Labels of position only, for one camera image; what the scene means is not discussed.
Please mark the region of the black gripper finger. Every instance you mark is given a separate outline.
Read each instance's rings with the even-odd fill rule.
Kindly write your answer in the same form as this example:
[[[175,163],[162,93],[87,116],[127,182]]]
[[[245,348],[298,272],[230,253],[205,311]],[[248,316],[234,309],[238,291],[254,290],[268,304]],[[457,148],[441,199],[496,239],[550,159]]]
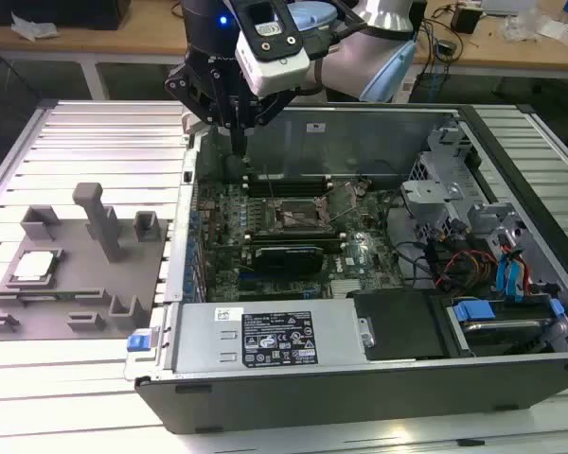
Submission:
[[[285,90],[260,98],[249,88],[239,95],[239,156],[247,149],[246,132],[254,127],[265,126],[274,119],[292,100],[294,91]]]
[[[226,71],[216,65],[204,69],[180,65],[170,73],[165,86],[202,122],[227,133],[231,152],[240,155],[239,122],[235,103],[227,91],[226,76]]]

